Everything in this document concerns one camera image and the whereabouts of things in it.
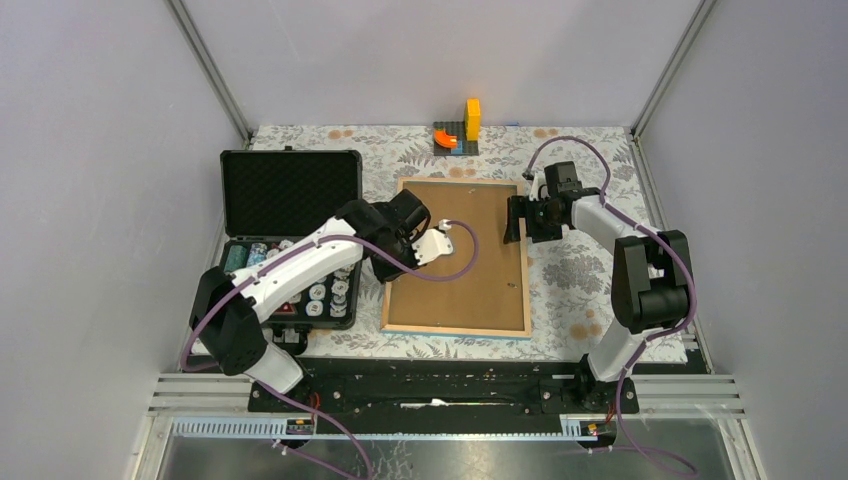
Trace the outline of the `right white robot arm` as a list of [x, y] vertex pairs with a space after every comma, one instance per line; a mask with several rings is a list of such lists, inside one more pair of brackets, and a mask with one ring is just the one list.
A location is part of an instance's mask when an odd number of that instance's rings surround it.
[[696, 307], [688, 240], [677, 230], [638, 223], [597, 187], [585, 187], [572, 162], [545, 168], [528, 195], [506, 202], [504, 241], [560, 240], [566, 229], [589, 235], [613, 256], [610, 303], [615, 322], [584, 356], [575, 402], [597, 412], [613, 398], [610, 382], [627, 375], [647, 344], [688, 326]]

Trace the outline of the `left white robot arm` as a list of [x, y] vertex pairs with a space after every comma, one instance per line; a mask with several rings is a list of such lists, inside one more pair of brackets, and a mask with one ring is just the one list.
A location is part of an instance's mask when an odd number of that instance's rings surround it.
[[385, 202], [347, 202], [316, 231], [282, 253], [231, 273], [220, 267], [200, 278], [189, 345], [200, 342], [228, 376], [245, 375], [272, 390], [288, 411], [309, 401], [310, 385], [287, 351], [265, 338], [263, 323], [322, 277], [370, 258], [377, 278], [418, 268], [413, 250], [431, 214], [408, 190]]

